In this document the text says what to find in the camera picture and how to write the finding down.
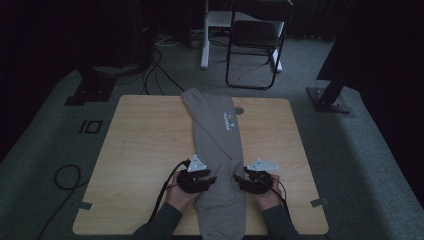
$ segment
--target wire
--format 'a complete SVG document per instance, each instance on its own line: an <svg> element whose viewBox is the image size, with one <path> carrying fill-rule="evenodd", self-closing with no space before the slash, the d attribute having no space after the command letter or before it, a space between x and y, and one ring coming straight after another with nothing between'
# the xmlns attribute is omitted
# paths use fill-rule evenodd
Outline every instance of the wire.
<svg viewBox="0 0 424 240"><path fill-rule="evenodd" d="M289 207L288 207L288 205L287 205L287 201L286 201L286 199L287 199L287 193L286 193L286 188L284 187L284 185L279 181L279 180L277 180L277 179L275 179L275 178L272 178L272 179L274 179L274 180L276 180L278 183L280 183L280 185L283 187L283 189L284 189L284 198L281 196L281 194L279 194L277 191L275 191L275 189L274 188L272 188L272 186L269 186L268 184L266 184L262 179L259 179L259 178L255 178L255 180L257 180L258 182L261 182L264 186L266 186L269 190L271 190L272 192L274 192L275 193L275 195L277 195L277 197L281 200L281 202L283 203L283 206L284 206L284 209L286 210L286 212L287 212L287 215L288 215L288 217L289 217L289 220L291 221L291 217L290 217L290 212L289 212Z"/></svg>
<svg viewBox="0 0 424 240"><path fill-rule="evenodd" d="M162 200L163 194L165 193L165 190L168 189L168 184L169 184L169 181L171 180L172 176L175 174L175 172L177 171L177 169L181 165L187 166L187 164L190 164L190 160L185 160L185 161L178 163L177 166L175 166L175 168L172 170L171 174L169 174L168 179L163 183L162 189L160 190L158 198L156 199L155 208L153 209L153 212L152 212L152 215L150 216L149 222L153 221L153 219L155 218L156 213L159 209L159 205L160 205L160 202Z"/></svg>
<svg viewBox="0 0 424 240"><path fill-rule="evenodd" d="M96 72L100 78L116 78L118 79L115 83L115 85L125 85L132 83L134 81L137 81L140 79L140 77L143 77L146 73L146 70L149 68L149 64L146 62L139 63L135 67L125 69L123 71L115 72L115 73L108 73L104 72L102 70L96 69ZM126 81L120 81L119 78L121 77L131 77L134 76L133 79L126 80Z"/></svg>
<svg viewBox="0 0 424 240"><path fill-rule="evenodd" d="M168 187L166 187L166 190L168 190L168 189L170 189L170 188L173 188L173 187L176 187L176 186L178 186L178 184L169 185Z"/></svg>
<svg viewBox="0 0 424 240"><path fill-rule="evenodd" d="M157 77L157 68L159 68L164 74L165 74L165 76L175 85L175 86L177 86L182 92L184 92L185 90L184 90L184 88L182 88L171 76L169 76L169 74L159 65L159 63L162 61L162 53L157 49L157 48L154 48L154 50L158 53L158 55L159 55L159 59L157 60L157 61L155 61L153 58L152 58L152 62L153 62L153 66L152 66L152 68L150 69L150 71L149 71L149 73L146 75L146 77L145 77L145 79L144 79L144 82L143 82L143 88L141 89L141 91L140 91L140 94L143 94L143 91L146 91L146 94L147 95L150 95L150 93L149 93L149 90L147 89L147 82L148 82L148 80L149 80L149 77L150 77L150 75L152 74L152 72L153 71L155 71L155 73L156 73L156 84L157 84L157 86L158 86L158 88L159 88L159 91L160 91L160 93L162 94L162 95L165 95L165 93L162 91L162 88L160 87L160 84L159 84L159 80L158 80L158 77Z"/></svg>
<svg viewBox="0 0 424 240"><path fill-rule="evenodd" d="M58 177L59 174L66 168L74 168L77 170L77 179L74 183L74 185L72 185L71 187L64 187L62 186L59 181L58 181ZM68 165L64 165L62 167L60 167L58 170L56 170L55 174L54 174L54 184L56 185L56 187L58 187L61 190L67 190L70 191L68 196L65 198L65 200L62 202L62 204L60 204L60 206L56 209L56 211L54 211L54 213L50 216L50 218L47 220L47 222L44 224L43 229L41 230L41 232L39 233L37 239L41 239L41 237L43 236L44 232L46 231L47 227L50 225L51 221L54 219L54 217L59 213L59 211L63 208L63 206L65 206L65 204L69 201L69 199L71 198L71 196L74 194L74 192L78 189L81 188L83 186L85 186L86 184L88 184L88 181L85 181L83 183L80 183L81 181L81 169L74 164L68 164Z"/></svg>
<svg viewBox="0 0 424 240"><path fill-rule="evenodd" d="M156 42L155 43L155 46L160 46L160 47L174 47L174 46L177 46L177 45L180 44L180 42L177 41L177 40L175 40L176 42L175 43L172 43L172 44L162 44L163 42L168 41L170 39L174 39L174 38L172 36L165 37L162 40L159 40L158 42Z"/></svg>
<svg viewBox="0 0 424 240"><path fill-rule="evenodd" d="M277 181L280 185L281 185L281 187L283 188L283 190L284 190L284 199L286 199L287 200L287 192L286 192L286 188L284 187L284 185L280 182L280 180L278 180L278 179L276 179L276 178L272 178L272 179L274 179L275 181Z"/></svg>

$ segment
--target wooden table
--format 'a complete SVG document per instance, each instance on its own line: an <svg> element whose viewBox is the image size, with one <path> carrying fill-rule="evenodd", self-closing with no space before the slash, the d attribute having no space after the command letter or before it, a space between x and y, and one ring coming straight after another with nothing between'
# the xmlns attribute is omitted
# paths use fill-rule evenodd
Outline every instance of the wooden table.
<svg viewBox="0 0 424 240"><path fill-rule="evenodd" d="M245 165L261 158L278 164L287 190L292 221L300 234L324 234L327 221L302 141L285 99L233 98ZM179 96L123 96L101 149L73 231L76 234L132 234L146 223L172 169L195 153L192 119ZM246 235L265 235L253 198L247 194ZM183 216L175 235L199 235L194 208Z"/></svg>

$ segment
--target sleeve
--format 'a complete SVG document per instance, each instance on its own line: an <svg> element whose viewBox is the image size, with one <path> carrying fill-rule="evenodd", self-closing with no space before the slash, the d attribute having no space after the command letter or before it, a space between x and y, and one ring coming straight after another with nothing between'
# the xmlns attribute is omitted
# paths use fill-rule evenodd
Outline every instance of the sleeve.
<svg viewBox="0 0 424 240"><path fill-rule="evenodd" d="M133 233L134 240L171 239L172 233L182 218L182 213L164 203L152 222L146 223Z"/></svg>
<svg viewBox="0 0 424 240"><path fill-rule="evenodd" d="M298 240L299 233L290 221L282 205L269 208L262 212L270 240Z"/></svg>

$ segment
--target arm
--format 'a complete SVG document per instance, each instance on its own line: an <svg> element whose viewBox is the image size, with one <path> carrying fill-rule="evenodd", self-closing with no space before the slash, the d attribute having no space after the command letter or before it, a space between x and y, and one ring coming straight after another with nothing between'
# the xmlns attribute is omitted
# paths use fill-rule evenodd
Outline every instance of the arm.
<svg viewBox="0 0 424 240"><path fill-rule="evenodd" d="M281 195L281 190L278 186L280 177L277 175L271 176L274 179L272 188ZM299 233L290 221L283 205L281 205L280 198L273 191L268 191L264 194L252 194L252 196L262 211L270 240L300 239Z"/></svg>
<svg viewBox="0 0 424 240"><path fill-rule="evenodd" d="M172 233L180 222L183 212L199 194L185 193L177 185L176 172L172 177L172 184L166 191L166 200L152 222L138 228L133 239L142 240L165 240L171 239Z"/></svg>

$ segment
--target hand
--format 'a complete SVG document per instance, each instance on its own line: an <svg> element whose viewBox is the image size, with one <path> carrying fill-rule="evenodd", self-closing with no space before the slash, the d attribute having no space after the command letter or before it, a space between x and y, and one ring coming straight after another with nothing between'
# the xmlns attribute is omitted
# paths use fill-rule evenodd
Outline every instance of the hand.
<svg viewBox="0 0 424 240"><path fill-rule="evenodd" d="M273 179L272 188L281 196L281 190L278 185L280 177L278 175L271 174L271 178ZM264 194L252 194L252 196L258 203L261 211L265 211L281 204L281 199L272 190L269 190Z"/></svg>
<svg viewBox="0 0 424 240"><path fill-rule="evenodd" d="M186 193L177 185L177 177L180 171L177 171L172 176L172 183L168 185L166 190L165 202L175 207L181 213L187 209L190 203L199 197L200 193Z"/></svg>

